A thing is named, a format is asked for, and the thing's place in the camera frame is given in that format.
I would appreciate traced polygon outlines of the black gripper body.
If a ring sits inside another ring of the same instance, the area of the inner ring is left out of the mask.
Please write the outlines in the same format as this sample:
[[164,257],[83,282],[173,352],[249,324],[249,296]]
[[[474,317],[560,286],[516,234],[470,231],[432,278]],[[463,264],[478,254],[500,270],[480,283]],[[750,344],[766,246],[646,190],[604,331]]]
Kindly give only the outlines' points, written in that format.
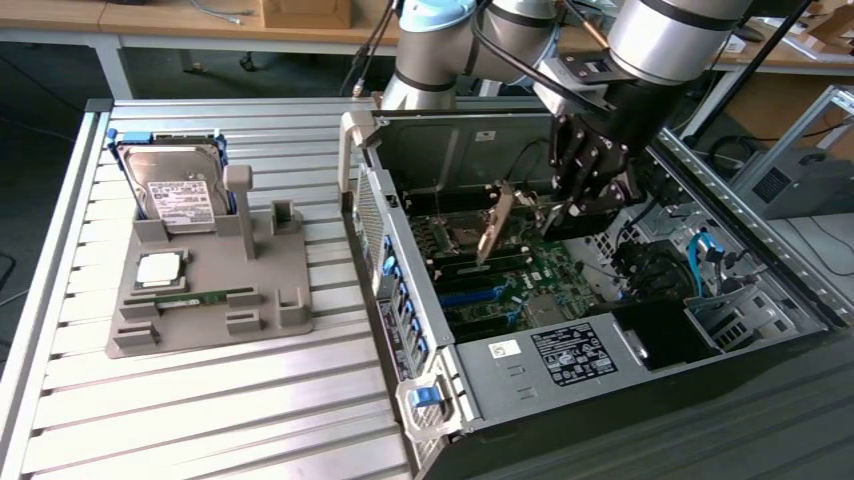
[[647,81],[612,83],[604,100],[611,109],[604,116],[582,114],[582,122],[592,131],[628,148],[636,156],[664,126],[680,105],[690,83],[659,85]]

